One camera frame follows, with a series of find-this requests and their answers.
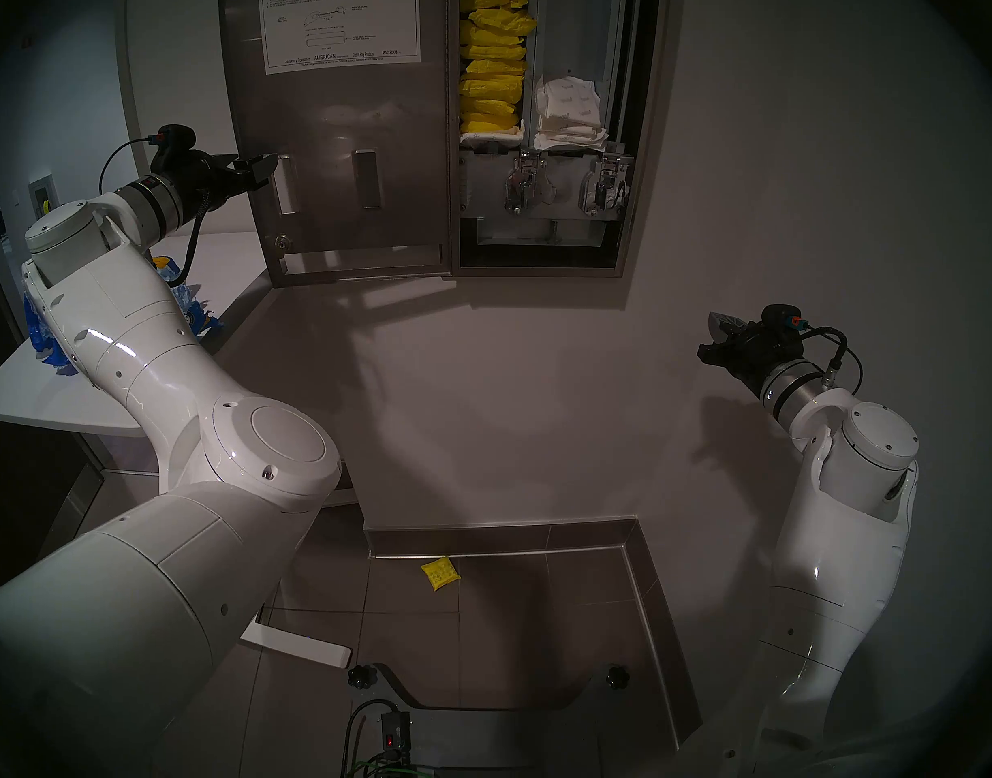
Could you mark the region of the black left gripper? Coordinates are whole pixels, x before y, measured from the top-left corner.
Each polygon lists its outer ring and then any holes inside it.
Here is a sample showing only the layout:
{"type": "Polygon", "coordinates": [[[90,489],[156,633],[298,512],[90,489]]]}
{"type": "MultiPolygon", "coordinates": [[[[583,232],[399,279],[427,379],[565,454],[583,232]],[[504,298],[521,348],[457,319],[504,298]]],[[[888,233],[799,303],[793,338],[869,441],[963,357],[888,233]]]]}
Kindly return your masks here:
{"type": "Polygon", "coordinates": [[[231,197],[268,185],[277,166],[277,154],[260,154],[247,160],[238,154],[207,154],[182,150],[170,155],[170,181],[185,212],[197,212],[203,200],[209,211],[231,197]]]}

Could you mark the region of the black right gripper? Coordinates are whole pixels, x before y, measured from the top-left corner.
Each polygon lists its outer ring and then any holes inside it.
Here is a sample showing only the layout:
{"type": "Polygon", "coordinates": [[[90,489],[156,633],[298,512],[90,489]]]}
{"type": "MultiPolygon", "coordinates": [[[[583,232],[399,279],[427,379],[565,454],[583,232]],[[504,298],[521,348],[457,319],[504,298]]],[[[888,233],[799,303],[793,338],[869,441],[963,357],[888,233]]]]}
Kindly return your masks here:
{"type": "Polygon", "coordinates": [[[776,367],[803,358],[799,331],[785,325],[710,311],[708,327],[712,342],[698,345],[699,361],[727,370],[756,397],[776,367]]]}

